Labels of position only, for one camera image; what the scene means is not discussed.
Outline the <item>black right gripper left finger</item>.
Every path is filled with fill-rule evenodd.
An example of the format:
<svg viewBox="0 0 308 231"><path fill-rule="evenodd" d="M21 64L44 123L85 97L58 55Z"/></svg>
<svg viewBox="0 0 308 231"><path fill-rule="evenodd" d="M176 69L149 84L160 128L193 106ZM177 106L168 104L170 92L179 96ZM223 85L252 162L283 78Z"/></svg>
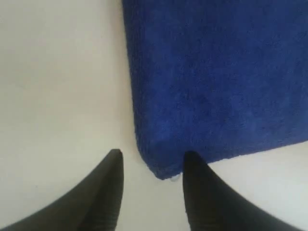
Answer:
<svg viewBox="0 0 308 231"><path fill-rule="evenodd" d="M114 231L124 188L123 154L112 149L77 186L5 231Z"/></svg>

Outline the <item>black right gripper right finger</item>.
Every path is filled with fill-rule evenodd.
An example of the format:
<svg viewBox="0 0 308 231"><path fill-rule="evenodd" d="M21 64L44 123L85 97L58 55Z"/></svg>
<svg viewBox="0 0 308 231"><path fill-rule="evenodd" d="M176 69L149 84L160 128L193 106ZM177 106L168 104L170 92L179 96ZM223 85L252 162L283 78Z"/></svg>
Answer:
<svg viewBox="0 0 308 231"><path fill-rule="evenodd" d="M183 159L183 194L192 231L295 231L226 184L197 152Z"/></svg>

